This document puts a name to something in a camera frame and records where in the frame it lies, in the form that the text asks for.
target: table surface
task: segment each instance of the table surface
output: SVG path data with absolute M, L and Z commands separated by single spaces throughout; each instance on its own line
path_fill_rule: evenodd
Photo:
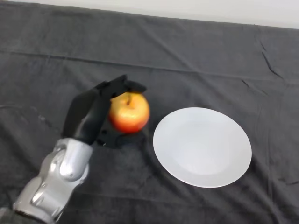
M 1 206 L 38 174 L 74 96 L 122 74 L 148 87 L 148 139 L 95 146 L 61 223 L 298 222 L 299 30 L 11 2 L 0 2 Z M 204 189 L 164 170 L 153 133 L 185 107 L 244 129 L 242 178 Z

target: white wall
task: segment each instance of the white wall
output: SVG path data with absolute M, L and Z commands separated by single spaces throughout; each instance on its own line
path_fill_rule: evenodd
M 135 14 L 299 28 L 299 0 L 21 0 Z

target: plate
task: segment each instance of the plate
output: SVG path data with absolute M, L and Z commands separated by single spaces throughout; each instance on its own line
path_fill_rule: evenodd
M 251 145 L 243 129 L 228 116 L 206 108 L 168 114 L 155 130 L 153 145 L 170 174 L 203 188 L 238 180 L 251 161 Z

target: apple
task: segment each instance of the apple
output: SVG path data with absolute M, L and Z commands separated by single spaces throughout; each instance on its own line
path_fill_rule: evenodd
M 125 92 L 111 99 L 109 119 L 123 133 L 140 131 L 148 122 L 150 106 L 140 93 Z

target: robotic hand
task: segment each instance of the robotic hand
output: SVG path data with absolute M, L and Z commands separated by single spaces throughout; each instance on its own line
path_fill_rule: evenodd
M 65 119 L 63 138 L 44 159 L 39 175 L 23 189 L 14 203 L 14 211 L 0 210 L 0 224 L 56 223 L 74 189 L 88 175 L 91 144 L 106 121 L 110 99 L 128 91 L 145 90 L 143 85 L 128 81 L 123 75 L 76 96 Z

